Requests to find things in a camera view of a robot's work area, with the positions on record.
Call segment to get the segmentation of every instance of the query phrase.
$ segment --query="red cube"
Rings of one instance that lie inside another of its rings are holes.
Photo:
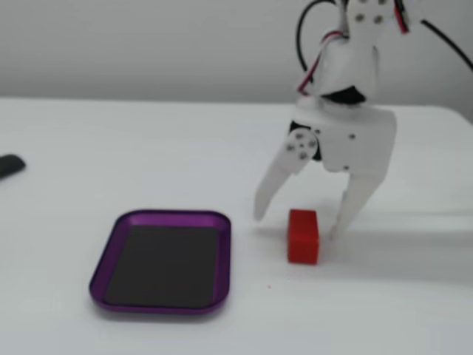
[[[315,211],[291,210],[287,239],[287,258],[290,263],[317,264],[319,227]]]

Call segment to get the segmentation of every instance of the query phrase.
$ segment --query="table surface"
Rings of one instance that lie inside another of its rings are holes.
[[[0,101],[0,354],[471,354],[473,129],[397,107],[392,167],[333,243],[347,177],[314,163],[252,219],[290,105]],[[204,317],[109,314],[88,283],[115,219],[213,209],[233,221],[231,293]],[[316,209],[319,266],[286,261],[290,208]]]

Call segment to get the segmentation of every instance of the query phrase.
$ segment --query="cable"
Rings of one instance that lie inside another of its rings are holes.
[[[302,81],[302,83],[297,88],[297,91],[300,92],[301,94],[303,94],[304,96],[308,96],[307,92],[305,91],[305,87],[307,86],[307,84],[309,84],[309,81],[313,82],[313,74],[317,70],[317,67],[319,66],[321,52],[324,49],[324,46],[327,45],[328,40],[332,39],[334,36],[343,37],[343,32],[342,31],[329,32],[321,40],[322,48],[320,49],[319,55],[317,56],[317,59],[316,59],[316,62],[313,64],[312,68],[310,68],[310,70],[307,73],[307,75],[305,76],[304,80]]]
[[[302,27],[304,26],[304,21],[305,17],[309,13],[309,11],[316,5],[322,4],[324,2],[328,2],[329,4],[333,4],[336,6],[335,0],[313,0],[311,3],[309,3],[308,6],[304,9],[304,11],[301,14],[301,17],[299,18],[299,23],[297,24],[297,31],[296,31],[296,49],[297,49],[297,58],[299,59],[299,63],[301,64],[302,69],[307,72],[307,64],[304,60],[304,55],[302,54],[302,44],[301,44],[301,34],[302,34]]]
[[[435,33],[437,36],[439,36],[441,39],[443,39],[465,62],[465,64],[473,71],[473,63],[468,58],[468,56],[462,51],[461,48],[459,48],[456,43],[454,43],[445,33],[440,31],[436,26],[428,22],[427,20],[422,20],[421,23],[427,27],[429,30],[431,30],[433,33]]]
[[[402,2],[402,0],[395,0],[394,4],[394,14],[396,20],[398,20],[398,25],[401,28],[401,33],[403,35],[406,35],[407,33],[409,33],[409,26],[407,26],[405,19],[406,9],[404,8],[404,3]]]

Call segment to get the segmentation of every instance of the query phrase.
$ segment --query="white wall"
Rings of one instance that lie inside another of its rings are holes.
[[[472,0],[424,0],[473,57]],[[2,0],[0,95],[292,101],[294,28],[307,0]],[[330,27],[325,5],[307,48]],[[473,75],[422,27],[380,46],[378,101],[438,104],[473,118]]]

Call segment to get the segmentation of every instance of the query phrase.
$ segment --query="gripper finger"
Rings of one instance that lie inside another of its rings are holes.
[[[305,128],[293,130],[263,177],[254,199],[254,217],[261,220],[274,195],[292,174],[298,174],[317,153],[317,137]]]
[[[351,174],[347,190],[341,199],[336,223],[330,235],[332,239],[345,233],[383,180],[383,175]]]

